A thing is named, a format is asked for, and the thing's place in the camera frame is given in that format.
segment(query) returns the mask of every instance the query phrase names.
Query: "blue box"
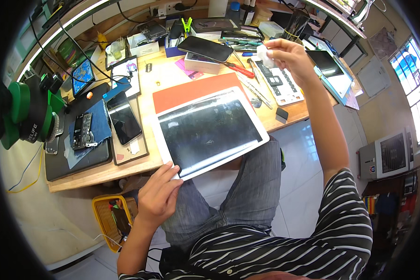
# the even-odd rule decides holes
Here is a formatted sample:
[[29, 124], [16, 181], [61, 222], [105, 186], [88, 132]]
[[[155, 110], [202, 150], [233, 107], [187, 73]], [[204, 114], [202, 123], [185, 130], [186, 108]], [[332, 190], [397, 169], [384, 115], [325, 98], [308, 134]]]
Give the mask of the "blue box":
[[186, 52], [178, 50], [177, 47], [167, 48], [167, 46], [167, 38], [165, 38], [165, 54], [167, 55], [167, 57], [184, 56], [187, 54]]

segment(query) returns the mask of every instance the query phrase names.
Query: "black and white striped shirt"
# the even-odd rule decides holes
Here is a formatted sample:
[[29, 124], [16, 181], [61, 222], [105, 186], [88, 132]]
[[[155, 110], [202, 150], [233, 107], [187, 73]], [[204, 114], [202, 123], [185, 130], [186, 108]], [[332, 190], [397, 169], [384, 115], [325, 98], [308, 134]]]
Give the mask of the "black and white striped shirt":
[[[372, 227], [359, 198], [350, 170], [342, 169], [327, 183], [319, 219], [309, 238], [271, 237], [246, 225], [222, 227], [200, 238], [191, 250], [189, 264], [239, 279], [284, 271], [310, 278], [356, 279], [372, 248]], [[123, 279], [162, 279], [141, 271]], [[207, 277], [174, 270], [165, 280], [203, 280]]]

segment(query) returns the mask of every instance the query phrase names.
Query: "red pliers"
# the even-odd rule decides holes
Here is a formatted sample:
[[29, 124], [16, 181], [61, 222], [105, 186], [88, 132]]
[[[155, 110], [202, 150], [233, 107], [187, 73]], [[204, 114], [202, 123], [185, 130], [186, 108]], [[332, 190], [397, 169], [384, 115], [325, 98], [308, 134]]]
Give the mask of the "red pliers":
[[253, 78], [255, 77], [255, 74], [247, 69], [241, 68], [240, 66], [236, 65], [235, 63], [230, 63], [230, 62], [226, 62], [224, 63], [225, 66], [229, 67], [232, 70], [238, 71], [241, 74], [249, 77], [249, 78]]

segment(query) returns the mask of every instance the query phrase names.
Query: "person's right hand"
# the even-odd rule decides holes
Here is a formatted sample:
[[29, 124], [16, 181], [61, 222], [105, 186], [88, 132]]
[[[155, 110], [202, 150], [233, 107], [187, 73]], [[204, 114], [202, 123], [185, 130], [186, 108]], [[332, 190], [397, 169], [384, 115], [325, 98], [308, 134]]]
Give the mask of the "person's right hand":
[[144, 227], [155, 231], [176, 210], [177, 193], [184, 180], [171, 180], [179, 166], [162, 165], [138, 192], [138, 215]]
[[285, 39], [274, 39], [264, 43], [267, 56], [273, 58], [280, 69], [288, 69], [299, 87], [314, 79], [319, 80], [313, 64], [302, 45]]

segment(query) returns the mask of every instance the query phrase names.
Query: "plastic basket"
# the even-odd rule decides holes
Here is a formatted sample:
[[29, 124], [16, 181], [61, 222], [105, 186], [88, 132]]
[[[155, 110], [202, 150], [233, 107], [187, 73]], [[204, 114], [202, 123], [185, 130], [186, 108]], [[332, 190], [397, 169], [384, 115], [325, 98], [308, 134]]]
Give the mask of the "plastic basket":
[[[95, 218], [98, 221], [99, 227], [103, 234], [106, 234], [108, 237], [112, 238], [116, 242], [119, 242], [122, 235], [119, 232], [117, 225], [115, 224], [114, 219], [112, 218], [112, 212], [109, 210], [109, 201], [120, 199], [123, 203], [124, 212], [128, 217], [129, 223], [133, 224], [133, 219], [138, 213], [137, 203], [135, 198], [124, 198], [121, 195], [100, 195], [95, 197], [92, 200], [92, 208], [94, 209]], [[104, 239], [107, 242], [109, 248], [117, 253], [120, 249], [120, 246], [115, 244], [112, 240], [104, 236]]]

